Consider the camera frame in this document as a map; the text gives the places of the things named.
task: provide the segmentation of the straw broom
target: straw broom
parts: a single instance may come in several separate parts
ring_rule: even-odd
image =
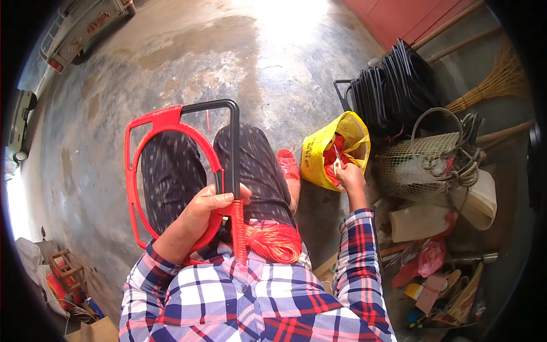
[[[519,57],[507,37],[503,37],[490,73],[475,88],[446,106],[452,113],[464,111],[485,98],[496,96],[524,96],[527,81]]]

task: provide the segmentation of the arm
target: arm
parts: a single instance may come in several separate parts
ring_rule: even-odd
[[[146,247],[123,286],[120,341],[149,339],[156,319],[163,313],[165,291],[181,268],[163,259],[152,244]]]
[[[251,191],[241,185],[240,192],[249,203]],[[146,247],[123,286],[120,341],[147,341],[152,327],[165,307],[165,292],[179,266],[209,224],[211,211],[229,206],[234,194],[216,195],[214,185],[198,192],[181,215],[165,232]]]
[[[344,170],[337,169],[337,176],[348,193],[351,212],[340,224],[334,294],[340,303],[365,320],[379,338],[395,340],[383,299],[372,223],[374,212],[366,208],[361,170],[350,165],[353,164]]]

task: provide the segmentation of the mesh basket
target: mesh basket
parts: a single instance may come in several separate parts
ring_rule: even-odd
[[[445,207],[462,205],[467,188],[461,187],[452,176],[456,171],[454,160],[462,143],[461,137],[460,126],[460,132],[415,138],[388,147],[375,156],[377,183],[393,197]]]

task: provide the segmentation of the wire ring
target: wire ring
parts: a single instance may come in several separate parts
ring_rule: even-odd
[[[415,135],[416,135],[416,130],[418,129],[418,125],[420,124],[420,122],[422,121],[422,119],[424,117],[426,117],[428,114],[430,113],[433,113],[433,112],[444,112],[445,114],[447,115],[451,115],[455,120],[456,122],[458,123],[458,127],[459,127],[459,139],[458,139],[458,142],[457,144],[454,146],[454,150],[457,150],[460,148],[461,145],[463,145],[463,128],[462,128],[462,124],[461,122],[459,122],[459,119],[458,117],[452,113],[451,111],[449,111],[448,109],[446,108],[442,108],[442,107],[435,107],[435,108],[431,108],[431,109],[428,109],[427,111],[423,112],[422,115],[420,115],[420,117],[418,118],[418,120],[416,120],[416,123],[414,124],[414,128],[412,129],[412,136],[410,138],[410,153],[412,154],[412,159],[414,160],[414,162],[416,163],[416,167],[424,174],[426,175],[427,177],[431,178],[432,180],[434,181],[445,181],[447,179],[450,179],[450,178],[453,178],[454,175],[447,175],[447,176],[441,176],[441,177],[434,177],[433,175],[431,175],[431,173],[427,173],[423,167],[420,165],[420,163],[418,162],[418,158],[416,156],[416,149],[415,149],[415,146],[414,146],[414,139],[415,139]]]

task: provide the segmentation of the concrete floor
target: concrete floor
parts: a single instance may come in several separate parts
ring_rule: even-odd
[[[117,18],[86,63],[46,86],[22,166],[31,221],[84,264],[91,295],[114,322],[121,286],[142,254],[127,209],[127,123],[173,104],[232,98],[242,122],[261,128],[274,150],[292,143],[298,159],[304,137],[342,113],[332,81],[383,52],[338,1],[135,3],[137,15]],[[204,113],[183,120],[212,141],[228,114],[210,111],[210,132]],[[314,266],[337,251],[347,212],[344,195],[303,181],[297,221]]]

